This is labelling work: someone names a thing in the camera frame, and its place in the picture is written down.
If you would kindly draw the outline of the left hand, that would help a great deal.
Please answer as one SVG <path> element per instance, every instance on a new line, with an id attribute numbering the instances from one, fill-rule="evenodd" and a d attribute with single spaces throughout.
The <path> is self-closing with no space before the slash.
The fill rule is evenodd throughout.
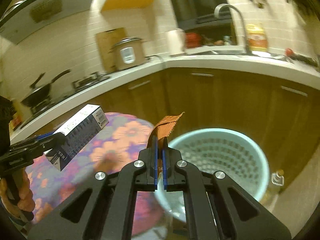
<path id="1" fill-rule="evenodd" d="M 7 195 L 7 181 L 1 178 L 1 201 L 5 209 L 15 218 L 20 218 L 20 210 L 33 212 L 35 209 L 35 202 L 33 200 L 33 193 L 30 189 L 30 180 L 25 171 L 25 168 L 21 171 L 22 186 L 18 188 L 20 201 L 17 205 L 12 205 Z"/>

